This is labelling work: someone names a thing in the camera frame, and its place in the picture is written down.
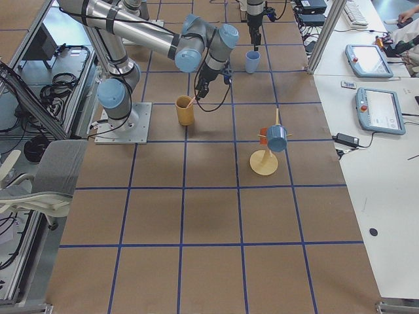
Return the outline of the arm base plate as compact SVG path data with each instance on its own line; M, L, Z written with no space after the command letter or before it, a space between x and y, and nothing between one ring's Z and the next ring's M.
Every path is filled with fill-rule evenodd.
M127 121L108 119L103 109L101 119L107 120L98 126L98 135L94 142L98 145L146 144L151 120L151 102L133 103Z

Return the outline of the person's hand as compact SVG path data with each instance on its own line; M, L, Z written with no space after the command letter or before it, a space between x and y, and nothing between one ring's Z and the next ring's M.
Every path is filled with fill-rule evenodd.
M412 18L415 14L418 14L418 7L414 7L413 9L409 9L404 12L401 12L398 16L398 22L404 23L409 18Z

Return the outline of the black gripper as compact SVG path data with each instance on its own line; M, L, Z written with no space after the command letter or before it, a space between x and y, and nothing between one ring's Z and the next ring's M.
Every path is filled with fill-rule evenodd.
M212 69L206 63L199 70L198 82L196 83L196 99L203 99L209 92L210 82L214 81L220 74L220 70Z
M251 43L253 45L253 50L258 52L259 46L261 43L261 34L259 28L262 25L263 14L251 15L247 13L247 26L249 28L249 35L251 38Z

